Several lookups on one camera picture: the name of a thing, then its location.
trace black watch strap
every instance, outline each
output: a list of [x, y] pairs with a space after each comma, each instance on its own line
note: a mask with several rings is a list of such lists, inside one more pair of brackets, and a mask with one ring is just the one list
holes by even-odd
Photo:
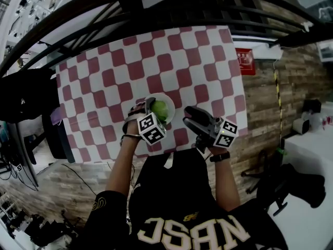
[[220, 162], [223, 161], [225, 159], [229, 159], [230, 158], [230, 153], [227, 151], [226, 153], [217, 155], [217, 156], [212, 156], [209, 160], [210, 162]]

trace person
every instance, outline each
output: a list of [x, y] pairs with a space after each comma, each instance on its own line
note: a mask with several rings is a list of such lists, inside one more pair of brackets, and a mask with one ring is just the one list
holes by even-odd
[[[136, 121], [128, 134], [138, 134]], [[139, 139], [124, 137], [106, 190], [97, 195], [78, 238], [80, 249], [288, 249], [270, 216], [253, 199], [240, 204], [228, 152], [215, 157], [216, 200], [207, 166], [195, 148], [148, 157], [132, 190], [126, 223], [132, 160]]]

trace hand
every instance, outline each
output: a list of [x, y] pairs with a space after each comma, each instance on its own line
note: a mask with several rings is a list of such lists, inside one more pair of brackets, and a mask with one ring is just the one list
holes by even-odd
[[[130, 110], [129, 113], [140, 110], [143, 107], [145, 107], [144, 104], [136, 105]], [[128, 123], [128, 125], [127, 125], [127, 134], [139, 134], [139, 128], [137, 126], [137, 121], [136, 120], [132, 120]]]
[[213, 154], [213, 156], [217, 156], [228, 152], [226, 148], [221, 148], [221, 147], [211, 147], [208, 149]]
[[139, 134], [139, 128], [137, 126], [136, 120], [132, 120], [128, 123], [127, 134], [134, 134], [134, 135]]

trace checkered tablecloth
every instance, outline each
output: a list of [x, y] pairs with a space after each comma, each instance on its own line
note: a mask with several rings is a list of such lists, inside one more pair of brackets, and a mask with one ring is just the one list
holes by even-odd
[[132, 106], [152, 93], [165, 93], [176, 114], [167, 138], [136, 157], [194, 146], [183, 124], [184, 108], [197, 105], [237, 123], [247, 134], [239, 63], [227, 26], [175, 28], [128, 37], [89, 50], [57, 69], [61, 114], [77, 163], [114, 161], [122, 126]]

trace green apple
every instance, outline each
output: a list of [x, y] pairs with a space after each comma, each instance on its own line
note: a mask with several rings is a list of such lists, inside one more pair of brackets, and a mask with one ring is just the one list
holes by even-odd
[[159, 121], [165, 123], [165, 120], [168, 117], [168, 106], [165, 102], [156, 100], [150, 109], [155, 113]]

